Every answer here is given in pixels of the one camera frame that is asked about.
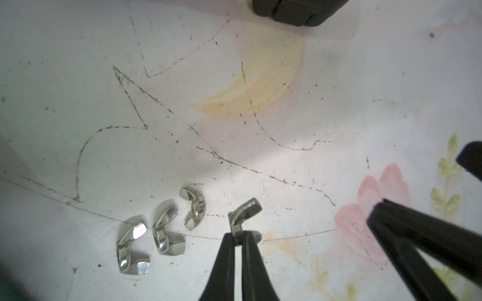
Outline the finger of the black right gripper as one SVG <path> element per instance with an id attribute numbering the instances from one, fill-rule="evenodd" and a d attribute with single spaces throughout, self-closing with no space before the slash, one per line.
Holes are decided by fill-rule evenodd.
<path id="1" fill-rule="evenodd" d="M 482 141 L 473 141 L 464 146 L 456 162 L 479 181 L 482 180 Z"/>
<path id="2" fill-rule="evenodd" d="M 455 300 L 423 251 L 481 286 L 481 236 L 384 199 L 367 225 L 416 300 Z"/>

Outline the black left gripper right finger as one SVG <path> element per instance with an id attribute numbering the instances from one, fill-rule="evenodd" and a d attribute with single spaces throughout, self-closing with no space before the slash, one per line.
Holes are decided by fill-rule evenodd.
<path id="1" fill-rule="evenodd" d="M 278 301 L 252 232 L 242 238 L 242 300 Z"/>

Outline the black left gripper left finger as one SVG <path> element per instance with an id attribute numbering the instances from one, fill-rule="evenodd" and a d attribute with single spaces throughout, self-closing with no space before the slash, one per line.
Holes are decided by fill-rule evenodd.
<path id="1" fill-rule="evenodd" d="M 235 247 L 232 233 L 224 234 L 212 272 L 199 301 L 234 300 Z"/>

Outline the silver wing nut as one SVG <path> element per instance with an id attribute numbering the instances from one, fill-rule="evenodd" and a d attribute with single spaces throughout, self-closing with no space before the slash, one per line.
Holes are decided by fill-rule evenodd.
<path id="1" fill-rule="evenodd" d="M 116 256 L 119 271 L 126 275 L 145 275 L 148 273 L 150 259 L 133 261 L 131 245 L 147 232 L 143 222 L 138 222 L 120 236 L 116 243 Z"/>
<path id="2" fill-rule="evenodd" d="M 191 232 L 202 222 L 205 216 L 206 201 L 200 194 L 188 187 L 182 188 L 179 196 L 191 203 L 191 214 L 185 222 L 185 227 Z"/>
<path id="3" fill-rule="evenodd" d="M 153 225 L 153 237 L 156 249 L 160 255 L 180 256 L 185 253 L 186 242 L 184 239 L 172 240 L 166 232 L 166 226 L 178 216 L 178 210 L 169 206 L 159 216 Z"/>
<path id="4" fill-rule="evenodd" d="M 252 198 L 228 214 L 229 225 L 236 246 L 242 244 L 242 223 L 261 211 L 262 206 L 259 201 L 256 198 Z"/>

